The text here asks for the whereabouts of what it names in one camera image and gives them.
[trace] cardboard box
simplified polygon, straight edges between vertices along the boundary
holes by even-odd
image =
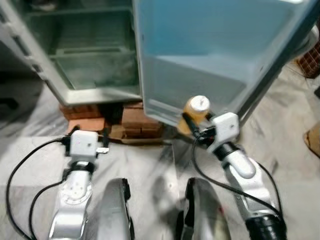
[[[122,125],[113,125],[109,137],[111,140],[128,145],[161,145],[163,143],[162,137],[141,138],[139,135],[139,138],[127,138],[126,129]]]
[[[304,143],[320,158],[320,122],[303,135]]]

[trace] brick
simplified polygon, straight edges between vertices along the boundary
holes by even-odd
[[[163,128],[142,128],[141,136],[146,139],[157,139],[161,138],[163,133]]]
[[[128,138],[140,138],[141,128],[125,128],[124,134]]]
[[[75,113],[66,113],[64,117],[67,120],[74,119],[97,119],[101,118],[101,114],[99,112],[75,112]]]
[[[75,106],[74,110],[76,113],[87,113],[90,112],[90,109],[87,105]]]
[[[73,109],[73,107],[70,106],[62,106],[61,104],[59,105],[59,109],[63,114],[71,114],[74,113],[75,110]]]
[[[101,132],[105,127],[105,119],[100,117],[70,120],[67,133],[70,133],[76,125],[79,125],[81,130]]]
[[[122,125],[125,128],[159,128],[162,124],[145,116],[143,109],[125,108],[122,115]]]
[[[144,105],[142,102],[135,102],[135,103],[127,103],[124,105],[125,109],[143,109]]]
[[[88,109],[90,112],[100,112],[96,104],[88,105]]]

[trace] refrigerator door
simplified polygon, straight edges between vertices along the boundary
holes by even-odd
[[[189,98],[241,123],[319,16],[318,0],[135,0],[145,113],[175,126]]]

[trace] white joint module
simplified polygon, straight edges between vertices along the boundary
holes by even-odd
[[[71,135],[70,156],[96,158],[98,133],[77,130]]]
[[[212,153],[221,144],[229,142],[239,135],[239,118],[233,112],[227,112],[212,120],[215,126],[215,138],[207,151]]]

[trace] wire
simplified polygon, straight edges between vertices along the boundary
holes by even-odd
[[[59,143],[61,142],[61,138],[57,138],[57,139],[53,139],[50,141],[47,141],[45,143],[43,143],[42,145],[36,147],[35,149],[33,149],[27,156],[24,157],[24,159],[21,160],[21,162],[18,163],[18,165],[13,169],[13,171],[11,172],[7,185],[6,185],[6,189],[5,189],[5,208],[6,208],[6,213],[8,215],[8,218],[13,226],[13,228],[15,229],[15,231],[20,234],[24,239],[27,240],[33,240],[31,237],[29,237],[16,223],[14,216],[12,214],[11,211],[11,204],[10,204],[10,185],[12,182],[12,179],[15,175],[15,173],[18,171],[18,169],[22,166],[22,164],[25,163],[25,161],[30,158],[36,151],[38,151],[39,149],[43,148],[46,145],[52,144],[52,143]]]
[[[283,213],[283,210],[282,210],[282,204],[281,204],[281,198],[280,198],[280,193],[279,193],[279,190],[278,190],[278,187],[277,187],[277,184],[274,180],[274,178],[272,177],[271,173],[265,168],[265,166],[263,166],[261,163],[257,162],[257,164],[260,166],[260,168],[262,168],[262,170],[267,174],[267,176],[269,177],[272,185],[273,185],[273,188],[274,188],[274,191],[275,191],[275,195],[276,195],[276,200],[278,202],[278,207],[279,207],[279,212],[280,214],[284,215]]]
[[[53,183],[49,186],[46,186],[44,188],[42,188],[34,197],[34,199],[32,200],[32,203],[31,203],[31,207],[30,207],[30,212],[29,212],[29,219],[28,219],[28,224],[29,224],[29,230],[30,230],[30,233],[31,233],[31,238],[34,239],[34,240],[37,240],[36,238],[36,235],[35,235],[35,231],[34,231],[34,227],[33,227],[33,224],[32,224],[32,216],[33,216],[33,213],[34,213],[34,207],[35,207],[35,204],[36,204],[36,201],[37,199],[40,197],[40,195],[42,193],[44,193],[46,190],[50,189],[50,188],[53,188],[53,187],[56,187],[60,184],[62,184],[64,182],[64,180],[61,180],[59,182],[56,182],[56,183]]]
[[[208,180],[209,182],[211,182],[211,183],[213,183],[213,184],[215,184],[215,185],[217,185],[217,186],[219,186],[219,187],[221,187],[221,188],[224,188],[224,189],[226,189],[226,190],[229,190],[229,191],[231,191],[231,192],[233,192],[233,193],[235,193],[235,194],[239,194],[239,195],[244,196],[244,197],[246,197],[246,198],[252,199],[252,200],[256,201],[257,203],[259,203],[259,204],[267,207],[268,209],[272,210],[272,211],[275,213],[275,215],[279,218],[279,220],[280,220],[281,222],[283,222],[284,225],[285,225],[285,221],[284,221],[284,218],[283,218],[282,213],[281,213],[279,210],[277,210],[275,207],[273,207],[271,204],[269,204],[269,203],[267,203],[267,202],[265,202],[265,201],[262,201],[261,199],[255,197],[255,196],[252,196],[252,195],[250,195],[250,194],[247,194],[247,193],[245,193],[245,192],[243,192],[243,191],[241,191],[241,190],[238,190],[238,189],[236,189],[236,188],[234,188],[234,187],[232,187],[232,186],[226,185],[226,184],[224,184],[224,183],[222,183],[222,182],[219,182],[219,181],[214,180],[214,179],[210,178],[209,176],[207,176],[207,175],[199,168],[199,166],[198,166],[198,164],[197,164],[197,160],[196,160],[196,146],[197,146],[198,140],[199,140],[199,137],[196,138],[195,141],[194,141],[193,144],[192,144],[191,161],[192,161],[192,164],[193,164],[195,170],[199,173],[199,175],[201,175],[203,178],[205,178],[205,179]]]

